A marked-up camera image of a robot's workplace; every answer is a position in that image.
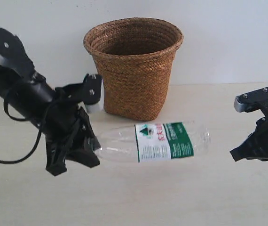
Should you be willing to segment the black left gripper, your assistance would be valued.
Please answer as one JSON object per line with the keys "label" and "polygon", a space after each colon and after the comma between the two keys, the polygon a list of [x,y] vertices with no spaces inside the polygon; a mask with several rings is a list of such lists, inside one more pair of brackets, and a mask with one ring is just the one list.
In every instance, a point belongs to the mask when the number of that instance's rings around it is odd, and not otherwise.
{"label": "black left gripper", "polygon": [[[93,168],[100,165],[96,150],[101,148],[94,137],[87,112],[78,105],[93,104],[84,89],[38,89],[34,93],[34,125],[38,128],[34,149],[42,134],[54,142],[46,142],[46,171],[58,176],[67,171],[67,160]],[[75,132],[71,149],[67,152],[57,142],[65,142]]]}

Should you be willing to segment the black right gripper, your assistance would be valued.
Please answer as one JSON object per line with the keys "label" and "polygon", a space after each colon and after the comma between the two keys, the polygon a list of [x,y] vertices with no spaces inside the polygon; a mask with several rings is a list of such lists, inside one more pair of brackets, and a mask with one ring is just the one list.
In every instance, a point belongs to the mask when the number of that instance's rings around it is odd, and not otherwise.
{"label": "black right gripper", "polygon": [[264,116],[257,121],[256,136],[249,136],[241,145],[230,151],[234,161],[268,160],[268,101],[260,103],[260,110]]}

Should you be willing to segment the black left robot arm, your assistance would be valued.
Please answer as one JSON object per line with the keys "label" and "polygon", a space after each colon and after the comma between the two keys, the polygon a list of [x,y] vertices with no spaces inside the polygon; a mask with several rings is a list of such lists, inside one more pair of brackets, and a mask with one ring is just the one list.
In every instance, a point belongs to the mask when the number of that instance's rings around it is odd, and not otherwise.
{"label": "black left robot arm", "polygon": [[92,129],[89,113],[102,108],[102,76],[86,74],[79,83],[51,87],[28,57],[19,37],[0,27],[0,97],[3,110],[13,107],[21,117],[38,129],[34,148],[40,138],[46,142],[46,170],[53,176],[67,171],[67,160],[88,168],[100,160],[101,145]]}

